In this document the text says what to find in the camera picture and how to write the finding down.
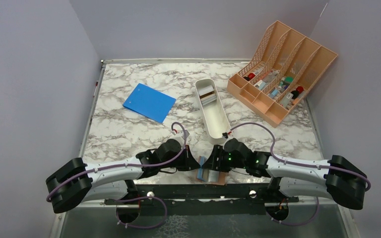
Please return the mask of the tan leather card holder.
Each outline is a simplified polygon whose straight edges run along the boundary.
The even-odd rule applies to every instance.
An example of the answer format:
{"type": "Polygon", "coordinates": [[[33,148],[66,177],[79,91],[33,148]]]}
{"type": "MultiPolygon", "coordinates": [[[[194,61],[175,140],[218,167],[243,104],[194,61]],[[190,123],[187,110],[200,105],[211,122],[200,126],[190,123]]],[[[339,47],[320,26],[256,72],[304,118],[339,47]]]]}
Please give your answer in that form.
{"type": "Polygon", "coordinates": [[[196,172],[196,179],[202,183],[209,183],[214,185],[225,185],[227,173],[212,171],[208,169],[203,169],[202,165],[207,161],[207,158],[200,156],[198,163],[200,168],[196,172]]]}

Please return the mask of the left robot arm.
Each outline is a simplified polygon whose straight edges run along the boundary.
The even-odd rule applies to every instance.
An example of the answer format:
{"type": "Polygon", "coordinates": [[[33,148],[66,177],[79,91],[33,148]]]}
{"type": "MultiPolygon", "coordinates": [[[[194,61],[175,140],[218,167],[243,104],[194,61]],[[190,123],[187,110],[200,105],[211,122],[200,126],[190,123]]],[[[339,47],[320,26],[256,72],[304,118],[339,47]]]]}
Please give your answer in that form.
{"type": "Polygon", "coordinates": [[[53,211],[67,212],[81,202],[98,199],[120,199],[123,203],[135,200],[136,190],[123,181],[144,179],[157,175],[164,168],[192,171],[200,168],[188,145],[168,139],[156,149],[148,149],[120,163],[85,163],[73,158],[46,179],[53,211]]]}

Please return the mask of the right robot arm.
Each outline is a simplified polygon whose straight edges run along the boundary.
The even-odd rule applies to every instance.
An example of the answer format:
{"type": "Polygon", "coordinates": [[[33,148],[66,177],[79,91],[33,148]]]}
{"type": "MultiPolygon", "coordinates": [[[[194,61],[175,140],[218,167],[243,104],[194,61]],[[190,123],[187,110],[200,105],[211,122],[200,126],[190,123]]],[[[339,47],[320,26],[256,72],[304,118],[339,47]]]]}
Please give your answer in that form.
{"type": "Polygon", "coordinates": [[[252,151],[236,139],[215,145],[203,169],[229,172],[244,169],[254,177],[270,178],[267,197],[274,202],[298,196],[323,197],[352,209],[364,205],[366,175],[342,156],[330,160],[304,161],[252,151]]]}

